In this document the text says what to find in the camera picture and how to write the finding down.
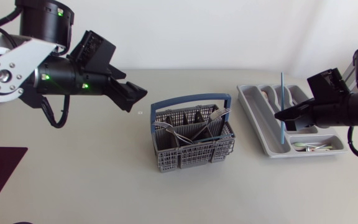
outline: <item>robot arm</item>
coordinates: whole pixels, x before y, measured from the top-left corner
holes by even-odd
[[[358,50],[353,56],[358,88]],[[317,125],[350,126],[347,135],[350,149],[358,156],[352,143],[353,127],[358,126],[358,93],[351,92],[338,69],[330,69],[308,78],[314,98],[275,114],[289,131]]]
[[[0,103],[20,98],[32,108],[42,108],[52,126],[61,128],[67,118],[70,95],[106,95],[130,112],[147,91],[118,79],[126,74],[109,64],[116,49],[92,31],[66,58],[71,42],[74,12],[54,0],[16,0],[14,12],[0,26],[21,14],[20,36],[0,29]],[[61,122],[54,122],[44,95],[65,95]]]

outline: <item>blue plastic straw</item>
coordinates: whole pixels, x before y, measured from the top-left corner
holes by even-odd
[[[281,72],[281,110],[284,110],[284,73]],[[281,121],[281,144],[284,144],[284,121]]]

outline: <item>gray plastic basket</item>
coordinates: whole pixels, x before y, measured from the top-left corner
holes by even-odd
[[[199,94],[181,96],[160,101],[151,105],[150,122],[162,121],[172,124],[178,134],[192,137],[208,121],[210,114],[218,110],[216,105],[194,106],[177,110],[157,110],[199,100],[224,100],[224,107],[230,108],[231,97],[228,94]],[[200,166],[207,162],[219,162],[233,151],[235,135],[228,123],[229,115],[224,115],[208,124],[195,140],[187,145],[178,141],[165,129],[151,125],[154,152],[161,172],[179,168]]]

